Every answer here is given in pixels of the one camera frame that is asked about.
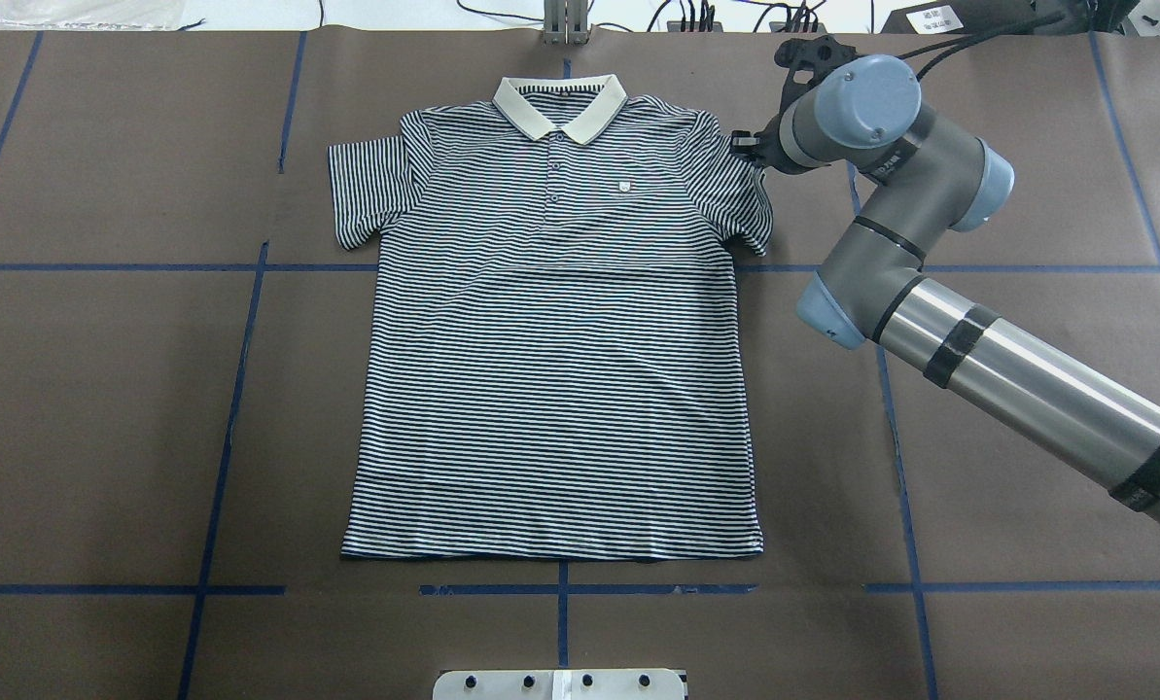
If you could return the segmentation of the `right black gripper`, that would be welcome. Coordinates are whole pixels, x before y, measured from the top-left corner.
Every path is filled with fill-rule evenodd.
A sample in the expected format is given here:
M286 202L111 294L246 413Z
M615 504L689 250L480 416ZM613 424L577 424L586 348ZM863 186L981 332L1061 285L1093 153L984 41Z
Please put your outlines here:
M731 154L760 168L785 172L785 152L780 138L780 122L768 123L755 133L731 131Z

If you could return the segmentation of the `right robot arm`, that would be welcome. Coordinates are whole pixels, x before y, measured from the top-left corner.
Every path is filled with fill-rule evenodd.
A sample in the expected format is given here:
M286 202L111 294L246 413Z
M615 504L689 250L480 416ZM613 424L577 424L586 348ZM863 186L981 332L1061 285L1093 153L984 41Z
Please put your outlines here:
M940 282L945 234L987 225L1018 176L925 98L927 67L789 39L778 111L730 152L789 176L846 165L871 192L797 303L831 341L873 344L1104 488L1160 529L1160 406Z

